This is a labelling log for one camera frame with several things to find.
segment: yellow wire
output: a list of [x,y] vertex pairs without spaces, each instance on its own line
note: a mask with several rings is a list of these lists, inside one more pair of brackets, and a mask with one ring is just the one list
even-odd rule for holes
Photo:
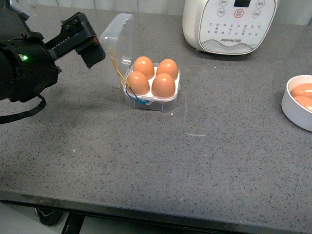
[[111,59],[112,59],[112,62],[113,62],[113,65],[119,75],[119,79],[120,79],[120,82],[121,82],[121,85],[124,87],[124,88],[129,88],[129,83],[127,81],[127,79],[122,75],[122,73],[120,72],[120,70],[118,69],[118,65],[117,65],[117,62],[116,62],[116,59],[115,59],[115,56],[114,56],[114,53],[113,53],[113,50],[112,49],[109,49],[109,52],[111,53]]

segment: speckled countertop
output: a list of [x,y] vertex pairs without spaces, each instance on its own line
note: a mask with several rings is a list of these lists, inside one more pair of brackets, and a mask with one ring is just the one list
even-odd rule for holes
[[[45,40],[77,10],[32,8]],[[117,12],[84,10],[100,35]],[[182,17],[134,14],[135,58],[173,58],[170,113],[129,109],[101,64],[57,61],[46,108],[0,126],[0,200],[250,233],[312,232],[312,134],[282,112],[286,82],[312,74],[312,28],[273,24],[246,56],[198,52]],[[0,114],[30,109],[0,102]]]

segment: brown egg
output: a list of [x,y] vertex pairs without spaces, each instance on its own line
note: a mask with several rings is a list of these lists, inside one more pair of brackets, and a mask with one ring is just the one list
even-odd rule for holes
[[145,95],[150,91],[148,79],[141,72],[132,72],[128,76],[127,81],[135,94]]
[[300,84],[292,90],[292,96],[305,96],[308,98],[312,98],[312,84]]
[[174,80],[176,80],[178,74],[178,67],[176,62],[170,58],[163,60],[157,67],[156,76],[161,73],[167,73],[171,75]]
[[296,96],[294,99],[302,105],[305,109],[312,111],[312,98],[305,96]]
[[155,74],[153,62],[146,56],[137,58],[133,65],[133,71],[143,73],[147,79],[153,78]]
[[156,97],[170,98],[175,95],[176,85],[174,79],[167,74],[158,74],[152,83],[152,94]]

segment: black shoe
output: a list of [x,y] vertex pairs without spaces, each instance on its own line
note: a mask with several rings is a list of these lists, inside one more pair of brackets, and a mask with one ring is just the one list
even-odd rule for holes
[[39,217],[40,223],[46,226],[52,226],[59,222],[63,215],[62,211],[35,208],[35,214]]

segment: clear plastic egg box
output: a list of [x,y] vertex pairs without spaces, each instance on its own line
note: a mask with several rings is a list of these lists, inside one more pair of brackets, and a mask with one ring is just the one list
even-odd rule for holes
[[[105,31],[101,34],[99,42],[106,53],[106,59],[103,60],[102,66],[104,68],[104,77],[114,87],[120,87],[119,75],[112,63],[111,57],[114,57],[117,67],[121,74],[127,78],[133,70],[133,36],[134,34],[134,16],[131,14],[121,13],[118,14],[112,22],[108,25]],[[154,63],[154,69],[156,69],[158,63]],[[140,100],[147,101],[146,104],[139,103],[132,98],[135,96],[128,92],[131,96],[128,96],[126,89],[123,88],[123,92],[126,99],[126,104],[130,108],[148,109],[169,112],[172,111],[176,105],[177,94],[180,89],[180,70],[178,72],[178,78],[175,80],[175,95],[170,98],[155,97],[150,91],[146,95],[137,95]],[[150,87],[155,76],[149,80]]]
[[[146,101],[146,104],[139,103],[135,99],[136,97],[129,93],[128,94],[131,96],[128,96],[126,92],[126,88],[123,88],[123,92],[125,94],[126,98],[126,103],[127,106],[130,108],[140,108],[140,109],[148,109],[148,110],[155,110],[155,111],[163,111],[163,112],[169,112],[172,111],[175,108],[176,105],[176,98],[180,89],[180,75],[181,71],[179,69],[177,79],[175,80],[175,94],[172,97],[156,97],[152,94],[152,83],[156,77],[156,70],[158,67],[159,63],[154,63],[154,76],[153,78],[149,79],[149,84],[150,84],[150,91],[149,93],[145,95],[136,95],[140,100]],[[125,74],[125,78],[127,79],[128,76],[132,73],[133,71],[133,65],[127,70]]]

